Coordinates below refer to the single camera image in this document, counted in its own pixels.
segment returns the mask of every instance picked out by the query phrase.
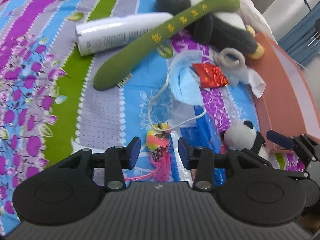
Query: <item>green stuffed toy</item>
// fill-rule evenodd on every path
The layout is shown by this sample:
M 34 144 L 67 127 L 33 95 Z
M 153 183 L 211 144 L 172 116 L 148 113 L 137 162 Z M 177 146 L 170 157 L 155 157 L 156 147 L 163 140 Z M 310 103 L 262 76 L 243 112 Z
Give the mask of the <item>green stuffed toy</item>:
M 202 0 L 178 13 L 173 18 L 143 34 L 108 59 L 93 79 L 94 88 L 105 90 L 114 87 L 128 76 L 130 71 L 152 50 L 204 15 L 216 11 L 235 12 L 239 7 L 239 0 Z

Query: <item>white spray can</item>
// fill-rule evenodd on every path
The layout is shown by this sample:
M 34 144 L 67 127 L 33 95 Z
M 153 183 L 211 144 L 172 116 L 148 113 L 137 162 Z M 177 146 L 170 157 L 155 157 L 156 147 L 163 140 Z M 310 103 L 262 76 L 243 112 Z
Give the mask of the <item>white spray can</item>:
M 143 33 L 172 18 L 170 13 L 144 13 L 111 17 L 76 25 L 76 43 L 81 56 L 124 46 Z

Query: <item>panda plush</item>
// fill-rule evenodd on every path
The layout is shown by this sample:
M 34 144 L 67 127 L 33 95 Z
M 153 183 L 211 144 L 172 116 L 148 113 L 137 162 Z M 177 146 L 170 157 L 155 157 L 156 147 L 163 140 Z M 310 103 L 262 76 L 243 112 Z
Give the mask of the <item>panda plush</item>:
M 265 140 L 260 132 L 256 131 L 250 121 L 236 121 L 226 131 L 220 133 L 225 145 L 231 149 L 250 149 L 268 161 L 268 152 Z
M 172 15 L 190 8 L 202 0 L 156 0 L 158 11 Z M 255 33 L 250 26 L 245 26 L 237 13 L 215 12 L 201 17 L 187 27 L 196 42 L 212 45 L 223 50 L 234 48 L 252 59 L 262 57 L 263 47 L 254 39 Z

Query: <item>green stripe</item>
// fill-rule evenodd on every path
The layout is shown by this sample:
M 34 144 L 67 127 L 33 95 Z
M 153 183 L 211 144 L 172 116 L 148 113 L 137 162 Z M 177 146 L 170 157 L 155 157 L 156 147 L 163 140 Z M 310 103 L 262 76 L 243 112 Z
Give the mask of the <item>green stripe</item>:
M 276 157 L 276 160 L 277 160 L 277 162 L 278 162 L 278 164 L 280 166 L 280 169 L 284 170 L 284 168 L 285 168 L 285 160 L 284 160 L 284 157 L 282 156 L 282 154 L 281 153 L 276 153 L 275 157 Z
M 109 17 L 116 1 L 100 0 L 88 20 Z M 50 126 L 53 137 L 46 138 L 47 148 L 44 156 L 49 160 L 49 166 L 66 158 L 72 152 L 70 139 L 76 137 L 79 98 L 92 59 L 93 55 L 81 57 L 79 50 L 75 48 L 63 67 L 68 75 L 57 80 L 56 86 L 60 88 L 60 95 L 68 99 L 62 104 L 52 105 L 52 114 L 58 116 L 58 120 Z

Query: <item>colorful bedsheet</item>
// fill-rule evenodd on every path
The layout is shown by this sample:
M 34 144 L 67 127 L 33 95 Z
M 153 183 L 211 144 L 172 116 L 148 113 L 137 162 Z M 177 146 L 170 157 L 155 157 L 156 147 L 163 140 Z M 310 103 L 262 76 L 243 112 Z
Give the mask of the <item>colorful bedsheet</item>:
M 208 55 L 209 48 L 181 32 L 151 52 L 124 87 L 96 91 L 93 76 L 118 49 L 81 57 L 74 27 L 85 20 L 153 12 L 154 4 L 155 0 L 8 0 L 0 5 L 1 235 L 19 223 L 12 206 L 15 187 L 83 147 L 101 152 L 139 136 L 142 147 L 136 168 L 124 175 L 153 170 L 145 144 L 150 99 L 163 86 L 167 66 L 177 53 L 199 49 Z M 214 128 L 213 142 L 236 119 L 251 120 L 259 129 L 246 86 L 203 91 L 203 99 L 209 113 L 206 123 Z M 153 121 L 166 121 L 173 110 L 167 90 L 152 109 Z M 200 122 L 193 128 L 198 135 L 207 131 Z M 178 162 L 175 152 L 170 180 L 181 178 Z M 94 179 L 103 181 L 101 171 Z

